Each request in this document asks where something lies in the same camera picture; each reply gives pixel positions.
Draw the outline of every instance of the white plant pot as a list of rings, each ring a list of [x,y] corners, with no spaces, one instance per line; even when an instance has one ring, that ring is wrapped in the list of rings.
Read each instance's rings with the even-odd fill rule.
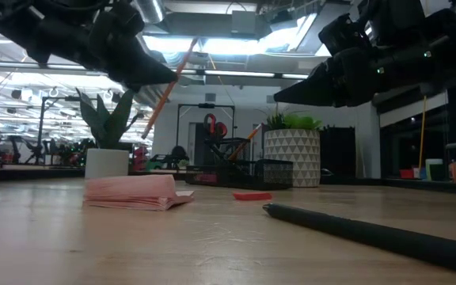
[[[126,150],[88,149],[85,178],[127,176],[128,163]]]
[[[320,133],[310,130],[265,132],[265,158],[293,162],[293,187],[317,187],[321,179]]]

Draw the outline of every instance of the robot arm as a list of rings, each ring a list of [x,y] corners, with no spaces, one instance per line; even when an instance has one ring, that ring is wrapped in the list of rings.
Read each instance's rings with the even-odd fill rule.
[[[0,33],[46,66],[50,55],[108,73],[132,89],[177,80],[147,55],[131,0],[0,0]]]
[[[419,83],[441,86],[456,75],[456,1],[429,17],[419,0],[365,0],[359,9],[359,21],[345,14],[323,28],[319,38],[332,57],[275,101],[357,106],[376,93]]]

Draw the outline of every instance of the bottle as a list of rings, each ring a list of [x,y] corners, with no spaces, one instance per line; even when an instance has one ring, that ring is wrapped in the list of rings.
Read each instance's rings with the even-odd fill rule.
[[[452,160],[451,163],[448,165],[450,179],[453,183],[456,183],[456,161]]]

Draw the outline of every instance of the black pole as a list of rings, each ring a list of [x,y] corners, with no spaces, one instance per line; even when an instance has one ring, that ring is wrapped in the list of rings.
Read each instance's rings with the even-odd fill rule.
[[[177,106],[177,129],[176,129],[176,132],[175,132],[175,146],[178,146],[179,145],[179,122],[181,121],[181,108],[182,108],[182,104],[179,104]]]
[[[456,241],[454,240],[280,204],[264,205],[263,209],[275,219],[456,271]]]
[[[235,106],[231,106],[231,138],[235,137]]]
[[[47,101],[48,97],[41,98],[41,112],[40,112],[40,127],[38,128],[38,144],[36,147],[41,149],[41,136],[44,132],[44,116],[45,116],[45,102]],[[35,165],[38,165],[41,158],[41,151],[40,154],[36,156]]]

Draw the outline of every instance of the wooden table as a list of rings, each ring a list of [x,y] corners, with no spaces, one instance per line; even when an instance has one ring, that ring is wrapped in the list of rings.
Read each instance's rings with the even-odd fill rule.
[[[0,183],[0,285],[456,284],[456,272],[269,218],[233,189],[167,212],[82,208],[83,180]],[[274,201],[456,239],[456,195],[321,186]]]

